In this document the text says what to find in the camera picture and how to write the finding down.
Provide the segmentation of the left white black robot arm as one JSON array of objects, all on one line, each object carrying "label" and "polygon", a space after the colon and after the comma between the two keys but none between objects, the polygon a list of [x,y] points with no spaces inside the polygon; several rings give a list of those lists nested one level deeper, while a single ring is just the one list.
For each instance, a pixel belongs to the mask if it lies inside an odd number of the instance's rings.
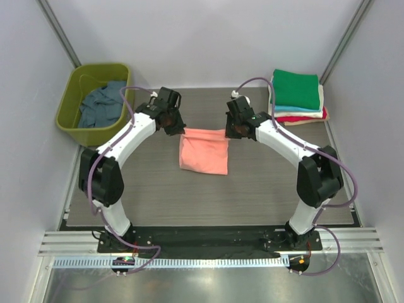
[{"label": "left white black robot arm", "polygon": [[135,110],[129,109],[129,115],[128,123],[112,139],[96,150],[82,152],[79,171],[79,188],[86,194],[92,214],[100,215],[105,240],[122,253],[136,248],[133,224],[122,205],[123,165],[158,130],[173,136],[183,134],[186,127],[179,104],[143,103]]}]

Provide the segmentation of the olive green plastic bin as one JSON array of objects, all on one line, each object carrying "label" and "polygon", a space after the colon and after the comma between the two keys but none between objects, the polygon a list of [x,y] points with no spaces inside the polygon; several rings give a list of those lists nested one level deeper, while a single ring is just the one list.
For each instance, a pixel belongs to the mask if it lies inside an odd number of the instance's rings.
[{"label": "olive green plastic bin", "polygon": [[131,85],[130,68],[122,63],[82,65],[71,73],[56,114],[56,125],[81,146],[100,146],[110,140],[127,123],[128,110],[123,107],[118,120],[103,128],[80,128],[80,106],[85,97],[110,81]]}]

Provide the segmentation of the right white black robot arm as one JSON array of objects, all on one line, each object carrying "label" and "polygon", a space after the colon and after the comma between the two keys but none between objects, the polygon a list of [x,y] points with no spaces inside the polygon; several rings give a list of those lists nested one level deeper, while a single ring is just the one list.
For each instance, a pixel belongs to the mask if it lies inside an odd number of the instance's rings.
[{"label": "right white black robot arm", "polygon": [[294,214],[285,224],[286,245],[298,250],[305,246],[314,230],[321,208],[343,187],[336,151],[305,142],[287,131],[265,112],[251,107],[229,106],[225,135],[231,139],[249,138],[270,147],[297,169],[299,197]]}]

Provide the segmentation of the salmon pink t shirt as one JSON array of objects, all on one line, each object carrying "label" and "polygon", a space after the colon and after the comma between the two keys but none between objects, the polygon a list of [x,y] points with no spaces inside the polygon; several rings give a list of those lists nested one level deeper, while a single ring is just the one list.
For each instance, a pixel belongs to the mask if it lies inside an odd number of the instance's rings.
[{"label": "salmon pink t shirt", "polygon": [[225,130],[184,131],[179,141],[179,167],[202,174],[227,175],[229,139]]}]

